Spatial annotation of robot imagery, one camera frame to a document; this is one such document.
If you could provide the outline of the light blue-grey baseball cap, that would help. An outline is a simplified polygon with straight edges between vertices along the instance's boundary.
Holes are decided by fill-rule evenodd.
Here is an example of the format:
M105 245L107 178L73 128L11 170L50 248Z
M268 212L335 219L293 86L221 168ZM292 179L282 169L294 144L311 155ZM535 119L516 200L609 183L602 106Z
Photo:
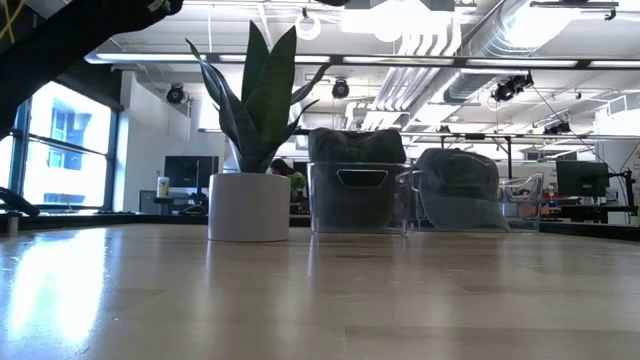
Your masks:
M414 169L429 223L441 231L510 229L498 202L493 160L460 149L429 148Z

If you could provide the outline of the person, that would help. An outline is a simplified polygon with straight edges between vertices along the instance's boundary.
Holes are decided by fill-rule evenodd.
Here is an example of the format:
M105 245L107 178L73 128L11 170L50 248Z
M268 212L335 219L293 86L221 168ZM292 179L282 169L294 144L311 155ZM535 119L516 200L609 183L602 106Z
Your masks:
M283 159L275 159L271 162L269 169L273 175L279 176L291 176L296 173L296 171L290 167Z

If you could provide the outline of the snake plant in white pot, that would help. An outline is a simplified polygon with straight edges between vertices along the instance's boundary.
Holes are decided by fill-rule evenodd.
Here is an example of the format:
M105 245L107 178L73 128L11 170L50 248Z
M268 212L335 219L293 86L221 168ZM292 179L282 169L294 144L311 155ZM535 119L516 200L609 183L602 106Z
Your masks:
M241 94L196 46L206 90L218 106L221 132L232 145L236 173L210 177L208 239L226 242L277 242L289 237L291 180L268 169L281 145L295 132L291 108L303 101L330 68L323 63L304 86L294 87L297 29L291 27L269 47L253 22L244 59Z

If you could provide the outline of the black monitor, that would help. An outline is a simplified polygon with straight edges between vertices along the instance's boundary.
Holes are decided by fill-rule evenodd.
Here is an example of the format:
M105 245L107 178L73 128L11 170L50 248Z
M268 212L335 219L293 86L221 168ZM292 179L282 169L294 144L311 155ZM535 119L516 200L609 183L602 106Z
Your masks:
M217 156L166 156L164 175L171 187L205 188L218 172Z
M604 197L609 185L609 170L605 163L558 161L556 163L558 192L564 196Z

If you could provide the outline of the long linear ceiling light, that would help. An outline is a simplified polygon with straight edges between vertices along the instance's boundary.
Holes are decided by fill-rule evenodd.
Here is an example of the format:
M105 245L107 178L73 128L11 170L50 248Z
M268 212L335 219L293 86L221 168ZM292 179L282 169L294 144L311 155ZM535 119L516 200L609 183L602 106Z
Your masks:
M92 52L85 57L91 64L242 64L246 56L240 53L106 53ZM529 69L575 71L640 71L640 59L568 59L568 58L483 58L461 56L400 56L400 55L296 55L299 65L332 64L335 66L423 67L457 69Z

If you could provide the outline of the silver ventilation duct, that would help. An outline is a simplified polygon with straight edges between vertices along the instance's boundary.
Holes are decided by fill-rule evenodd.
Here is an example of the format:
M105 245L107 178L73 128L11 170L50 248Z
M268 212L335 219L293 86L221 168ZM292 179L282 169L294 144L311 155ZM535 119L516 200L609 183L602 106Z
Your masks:
M463 46L468 57L528 57L555 38L565 27L552 9L531 7L533 0L506 0ZM489 84L493 74L449 72L452 82L444 90L447 103L463 103Z

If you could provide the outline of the black frame bracket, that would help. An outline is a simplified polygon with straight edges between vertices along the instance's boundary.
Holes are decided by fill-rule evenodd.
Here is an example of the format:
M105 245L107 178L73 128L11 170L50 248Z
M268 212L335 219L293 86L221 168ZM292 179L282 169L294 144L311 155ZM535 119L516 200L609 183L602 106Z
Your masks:
M18 212L22 212L30 217L37 217L40 214L40 209L38 207L29 203L25 198L10 189L0 187L0 200L10 208Z

